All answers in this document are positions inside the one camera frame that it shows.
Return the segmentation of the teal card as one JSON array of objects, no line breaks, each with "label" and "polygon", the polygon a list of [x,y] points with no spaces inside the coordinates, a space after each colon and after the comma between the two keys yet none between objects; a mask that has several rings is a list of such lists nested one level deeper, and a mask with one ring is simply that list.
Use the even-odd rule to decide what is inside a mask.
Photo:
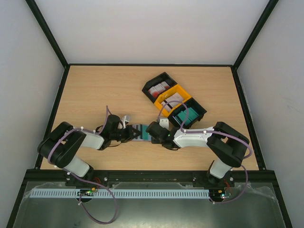
[{"label": "teal card", "polygon": [[140,125],[140,130],[142,132],[141,136],[140,136],[140,139],[143,140],[143,141],[151,141],[152,138],[151,136],[149,135],[149,133],[147,133],[147,128],[148,128],[148,125],[145,125],[145,124],[141,124]]}]

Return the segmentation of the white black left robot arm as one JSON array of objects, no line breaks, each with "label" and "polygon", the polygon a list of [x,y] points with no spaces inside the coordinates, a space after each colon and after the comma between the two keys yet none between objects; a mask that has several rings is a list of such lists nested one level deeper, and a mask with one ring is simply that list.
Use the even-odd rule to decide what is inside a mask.
[{"label": "white black left robot arm", "polygon": [[102,151],[113,141],[127,143],[141,134],[140,129],[128,124],[126,116],[121,119],[114,114],[108,115],[104,124],[94,131],[62,122],[38,145],[38,153],[48,163],[89,181],[94,169],[76,155],[80,148]]}]

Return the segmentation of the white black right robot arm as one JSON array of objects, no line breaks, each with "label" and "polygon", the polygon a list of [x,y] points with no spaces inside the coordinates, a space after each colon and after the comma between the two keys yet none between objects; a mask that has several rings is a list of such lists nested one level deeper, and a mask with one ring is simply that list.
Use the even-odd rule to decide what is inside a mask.
[{"label": "white black right robot arm", "polygon": [[205,129],[171,130],[152,122],[146,132],[162,147],[168,150],[178,150],[185,147],[204,147],[211,149],[217,156],[206,174],[208,183],[218,186],[224,181],[228,171],[242,166],[242,161],[253,153],[249,140],[240,132],[224,122]]}]

